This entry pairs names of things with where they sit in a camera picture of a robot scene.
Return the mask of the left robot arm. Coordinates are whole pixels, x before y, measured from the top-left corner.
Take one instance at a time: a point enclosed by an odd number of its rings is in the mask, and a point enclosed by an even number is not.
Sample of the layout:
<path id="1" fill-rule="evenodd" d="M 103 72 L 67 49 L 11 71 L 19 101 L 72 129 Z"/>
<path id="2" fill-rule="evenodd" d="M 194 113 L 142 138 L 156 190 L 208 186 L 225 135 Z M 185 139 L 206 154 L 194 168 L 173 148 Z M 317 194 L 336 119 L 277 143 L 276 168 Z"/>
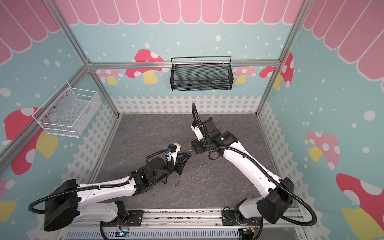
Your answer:
<path id="1" fill-rule="evenodd" d="M 127 177 L 99 184 L 61 184 L 45 200 L 44 231 L 53 232 L 76 222 L 104 222 L 124 225 L 131 220 L 122 199 L 144 194 L 158 183 L 166 184 L 172 173 L 182 174 L 190 153 L 154 156 Z"/>

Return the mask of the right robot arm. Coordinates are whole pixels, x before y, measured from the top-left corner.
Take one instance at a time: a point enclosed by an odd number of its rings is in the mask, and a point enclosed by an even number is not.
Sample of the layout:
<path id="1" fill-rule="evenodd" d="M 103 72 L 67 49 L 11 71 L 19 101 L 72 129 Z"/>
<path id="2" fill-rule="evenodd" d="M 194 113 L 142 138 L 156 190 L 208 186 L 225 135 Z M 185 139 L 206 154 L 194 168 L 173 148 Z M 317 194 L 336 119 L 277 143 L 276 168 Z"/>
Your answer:
<path id="1" fill-rule="evenodd" d="M 216 128 L 212 118 L 207 119 L 202 124 L 193 121 L 191 129 L 197 137 L 191 142 L 193 150 L 197 154 L 219 146 L 231 147 L 241 152 L 218 150 L 219 155 L 235 165 L 260 194 L 258 198 L 242 200 L 234 207 L 234 217 L 238 223 L 243 225 L 249 219 L 262 217 L 269 223 L 275 224 L 291 206 L 293 197 L 272 183 L 263 172 L 269 174 L 278 183 L 283 184 L 290 192 L 294 190 L 293 182 L 288 178 L 282 180 L 264 166 L 261 166 L 262 170 L 260 170 L 255 164 L 257 160 L 252 162 L 244 156 L 244 154 L 248 155 L 249 153 L 239 140 L 230 132 L 221 133 Z"/>

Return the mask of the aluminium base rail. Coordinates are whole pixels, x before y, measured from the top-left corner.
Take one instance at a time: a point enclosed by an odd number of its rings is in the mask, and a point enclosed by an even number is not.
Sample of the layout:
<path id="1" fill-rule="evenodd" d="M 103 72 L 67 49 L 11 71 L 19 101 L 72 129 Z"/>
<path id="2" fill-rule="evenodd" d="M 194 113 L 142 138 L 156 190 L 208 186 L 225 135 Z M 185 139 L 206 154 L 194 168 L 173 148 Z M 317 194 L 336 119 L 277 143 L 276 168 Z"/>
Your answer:
<path id="1" fill-rule="evenodd" d="M 238 225 L 216 209 L 144 209 L 140 226 L 104 227 L 109 240 L 240 240 L 251 233 L 260 240 L 309 240 L 309 230 L 284 220 L 276 224 L 252 219 Z"/>

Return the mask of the left black mount plate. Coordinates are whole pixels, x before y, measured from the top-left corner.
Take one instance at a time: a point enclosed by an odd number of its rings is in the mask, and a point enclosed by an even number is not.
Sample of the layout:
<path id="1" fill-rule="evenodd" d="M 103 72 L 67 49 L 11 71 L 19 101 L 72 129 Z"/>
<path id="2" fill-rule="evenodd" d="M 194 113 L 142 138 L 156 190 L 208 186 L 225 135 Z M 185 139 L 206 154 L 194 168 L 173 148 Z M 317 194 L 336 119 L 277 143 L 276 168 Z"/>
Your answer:
<path id="1" fill-rule="evenodd" d="M 129 210 L 118 213 L 114 220 L 114 226 L 140 227 L 142 225 L 144 211 Z"/>

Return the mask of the black mount plate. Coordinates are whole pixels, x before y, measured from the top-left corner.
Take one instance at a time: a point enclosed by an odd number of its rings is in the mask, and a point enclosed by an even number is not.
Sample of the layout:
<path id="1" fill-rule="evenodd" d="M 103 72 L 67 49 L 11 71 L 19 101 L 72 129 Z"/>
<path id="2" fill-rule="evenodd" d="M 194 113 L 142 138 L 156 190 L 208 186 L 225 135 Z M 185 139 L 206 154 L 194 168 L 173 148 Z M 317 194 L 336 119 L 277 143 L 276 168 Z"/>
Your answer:
<path id="1" fill-rule="evenodd" d="M 140 227 L 142 225 L 144 211 L 129 210 L 118 213 L 114 220 L 114 226 Z"/>
<path id="2" fill-rule="evenodd" d="M 240 213 L 230 208 L 221 211 L 223 226 L 260 226 L 263 223 L 262 217 L 251 217 L 246 219 Z"/>

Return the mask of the right black mount plate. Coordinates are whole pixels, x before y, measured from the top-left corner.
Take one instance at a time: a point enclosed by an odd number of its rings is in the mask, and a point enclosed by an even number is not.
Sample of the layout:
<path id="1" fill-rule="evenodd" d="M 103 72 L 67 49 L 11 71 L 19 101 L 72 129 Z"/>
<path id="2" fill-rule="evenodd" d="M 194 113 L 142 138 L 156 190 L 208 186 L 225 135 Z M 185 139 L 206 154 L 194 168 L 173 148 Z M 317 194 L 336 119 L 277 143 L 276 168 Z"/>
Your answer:
<path id="1" fill-rule="evenodd" d="M 251 217 L 246 219 L 240 213 L 230 208 L 221 211 L 223 226 L 260 226 L 263 223 L 262 217 Z"/>

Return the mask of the black mesh wall basket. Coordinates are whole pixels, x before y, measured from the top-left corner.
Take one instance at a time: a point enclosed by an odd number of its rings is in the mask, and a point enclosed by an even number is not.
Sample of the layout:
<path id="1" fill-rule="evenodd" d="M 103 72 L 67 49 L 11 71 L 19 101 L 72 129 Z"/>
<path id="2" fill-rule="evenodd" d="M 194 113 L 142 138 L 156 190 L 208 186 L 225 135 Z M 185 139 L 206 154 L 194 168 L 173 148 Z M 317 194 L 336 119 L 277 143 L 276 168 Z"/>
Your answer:
<path id="1" fill-rule="evenodd" d="M 234 82 L 232 57 L 171 58 L 172 91 L 226 91 Z"/>

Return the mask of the white mesh wall basket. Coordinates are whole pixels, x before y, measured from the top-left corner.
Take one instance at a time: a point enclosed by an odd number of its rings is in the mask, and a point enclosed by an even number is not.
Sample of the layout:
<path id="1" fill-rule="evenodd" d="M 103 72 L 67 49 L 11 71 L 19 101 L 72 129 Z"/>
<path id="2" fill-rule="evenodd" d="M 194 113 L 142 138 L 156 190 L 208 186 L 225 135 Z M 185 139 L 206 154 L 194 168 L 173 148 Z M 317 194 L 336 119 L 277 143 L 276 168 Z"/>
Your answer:
<path id="1" fill-rule="evenodd" d="M 49 135 L 79 138 L 101 104 L 97 91 L 73 88 L 65 82 L 32 117 Z"/>

